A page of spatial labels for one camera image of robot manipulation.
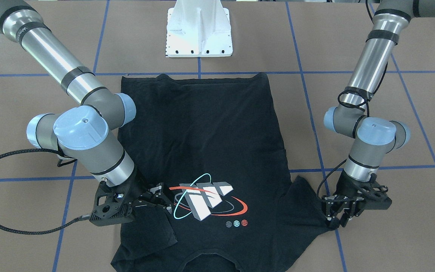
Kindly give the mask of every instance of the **shirt logo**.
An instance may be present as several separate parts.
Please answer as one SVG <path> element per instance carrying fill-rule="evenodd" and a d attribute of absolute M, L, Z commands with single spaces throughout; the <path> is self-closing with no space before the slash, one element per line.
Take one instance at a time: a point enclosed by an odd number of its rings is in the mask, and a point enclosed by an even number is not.
<path fill-rule="evenodd" d="M 209 177 L 209 182 L 197 183 L 197 181 L 205 181 L 204 177 Z M 211 183 L 211 175 L 206 173 L 198 177 L 191 184 L 179 184 L 179 186 L 169 188 L 171 190 L 182 190 L 177 193 L 174 198 L 174 218 L 183 219 L 188 215 L 193 215 L 195 219 L 202 221 L 209 215 L 213 216 L 235 216 L 243 215 L 247 212 L 247 205 L 242 200 L 231 196 L 231 201 L 223 200 L 222 196 L 226 196 L 233 191 L 231 184 L 227 182 Z M 182 216 L 176 215 L 177 213 L 183 214 L 183 210 L 188 212 Z"/>

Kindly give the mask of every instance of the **black fabric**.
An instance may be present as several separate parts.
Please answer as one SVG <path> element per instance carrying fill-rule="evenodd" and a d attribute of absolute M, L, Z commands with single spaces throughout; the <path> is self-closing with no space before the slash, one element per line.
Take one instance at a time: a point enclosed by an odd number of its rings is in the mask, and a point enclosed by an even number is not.
<path fill-rule="evenodd" d="M 307 181 L 290 182 L 266 74 L 123 77 L 122 92 L 137 114 L 119 129 L 119 141 L 150 184 L 171 187 L 179 206 L 175 214 L 122 225 L 117 271 L 280 272 L 330 230 Z M 212 214 L 202 218 L 189 207 L 203 206 L 191 198 L 222 202 L 204 204 Z M 158 246 L 146 248 L 150 243 Z"/>

